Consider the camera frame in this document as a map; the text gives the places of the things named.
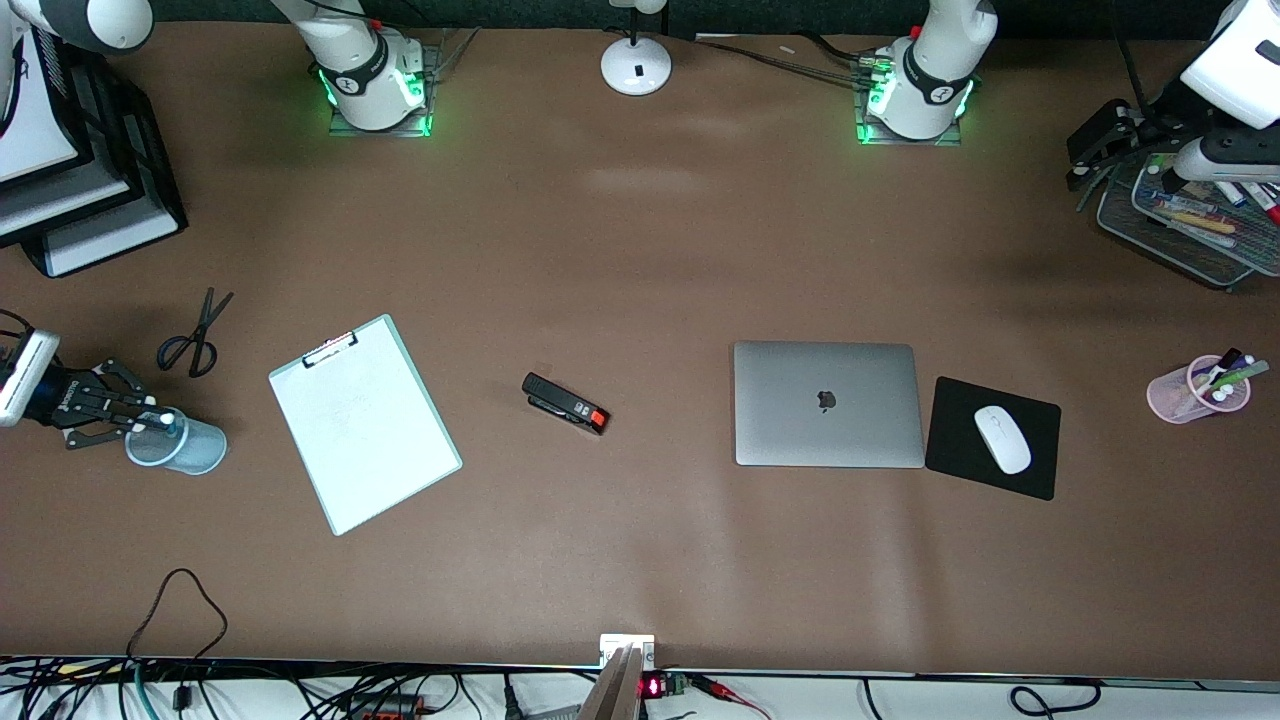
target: silver laptop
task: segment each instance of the silver laptop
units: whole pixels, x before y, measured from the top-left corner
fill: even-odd
[[[739,342],[739,465],[923,468],[915,355],[908,345]]]

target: brown table surface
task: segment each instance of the brown table surface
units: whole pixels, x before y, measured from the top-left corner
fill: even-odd
[[[686,666],[1280,676],[1280,380],[1187,427],[1143,397],[1230,345],[1280,359],[1280,284],[1206,290],[1073,211],[1064,140],[1129,95],[1111,45],[997,42],[954,150],[859,146],[847,91],[678,41],[671,83],[623,97],[611,40],[483,32],[417,141],[326,137],[287,26],[161,26],[119,61],[191,229],[61,281],[12,249],[0,293],[230,452],[187,478],[0,432],[0,651],[120,652],[186,565],[223,656],[584,664],[644,632]],[[1158,87],[1189,47],[1138,50]],[[218,369],[157,372],[206,286],[236,292]],[[333,537],[266,377],[380,313],[465,466]],[[1061,405],[1057,497],[736,466],[748,338],[910,343],[925,423],[938,375]],[[534,369],[611,430],[529,407]],[[183,582],[140,650],[216,626]]]

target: mouse pad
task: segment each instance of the mouse pad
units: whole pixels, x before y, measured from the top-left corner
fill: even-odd
[[[1032,464],[1021,473],[1006,475],[1001,471],[978,433],[973,414],[988,405],[1007,410],[1027,438]],[[1053,500],[1057,433],[1061,424],[1062,409],[1057,405],[951,378],[938,378],[933,388],[933,418],[929,420],[929,446],[924,454],[924,466],[936,473],[1041,500]]]

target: pen holder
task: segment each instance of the pen holder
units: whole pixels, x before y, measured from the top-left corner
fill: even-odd
[[[143,468],[168,468],[188,475],[204,475],[216,468],[227,455],[227,434],[214,425],[192,420],[177,407],[165,410],[174,415],[166,430],[146,428],[124,436],[129,460]]]
[[[1197,384],[1208,380],[1208,375],[1196,375],[1212,368],[1221,357],[1221,355],[1202,355],[1190,365],[1151,380],[1147,386],[1147,405],[1151,406],[1151,411],[1166,423],[1181,425],[1217,413],[1235,413],[1248,405],[1252,389],[1247,379],[1236,384],[1235,392],[1222,402],[1213,402],[1208,393],[1204,397],[1196,395]]]

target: black scissors handle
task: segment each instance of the black scissors handle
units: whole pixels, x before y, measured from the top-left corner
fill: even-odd
[[[164,341],[160,350],[156,351],[156,365],[161,370],[172,370],[178,364],[178,359],[187,352],[187,348],[195,345],[196,351],[191,356],[191,369],[187,370],[187,375],[191,378],[207,375],[218,364],[218,348],[214,347],[214,343],[205,342],[205,333],[197,332],[196,336],[198,337],[174,336]],[[209,351],[209,361],[202,363],[206,350]]]

